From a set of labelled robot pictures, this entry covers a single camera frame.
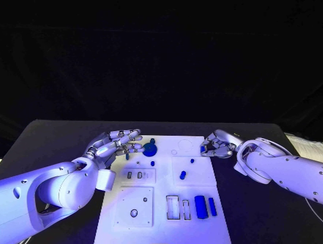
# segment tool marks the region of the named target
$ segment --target black backdrop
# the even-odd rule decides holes
[[[0,157],[34,119],[277,123],[321,140],[323,3],[0,3]]]

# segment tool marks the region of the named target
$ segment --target blue object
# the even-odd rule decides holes
[[[186,174],[187,174],[187,173],[186,173],[184,171],[181,171],[181,174],[180,174],[180,177],[179,177],[179,178],[180,178],[180,179],[184,179]]]
[[[145,149],[143,154],[147,157],[151,157],[155,154],[155,152],[157,152],[157,146],[155,146],[155,139],[154,138],[151,138],[150,143],[145,143],[143,148]]]
[[[209,215],[207,215],[205,196],[196,196],[194,200],[196,200],[196,215],[197,215],[197,219],[206,219],[206,218],[209,218]]]
[[[212,213],[212,216],[217,216],[215,202],[213,202],[213,198],[212,197],[209,198],[209,205],[210,205],[210,213]]]

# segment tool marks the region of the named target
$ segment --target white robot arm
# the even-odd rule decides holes
[[[202,143],[202,155],[229,158],[236,152],[235,170],[256,182],[271,180],[288,191],[323,204],[323,163],[291,153],[272,141],[256,138],[243,141],[216,130]]]
[[[112,190],[115,156],[144,151],[140,130],[102,133],[82,157],[0,180],[0,243],[19,243],[89,202],[95,189]],[[39,196],[50,208],[39,212]]]

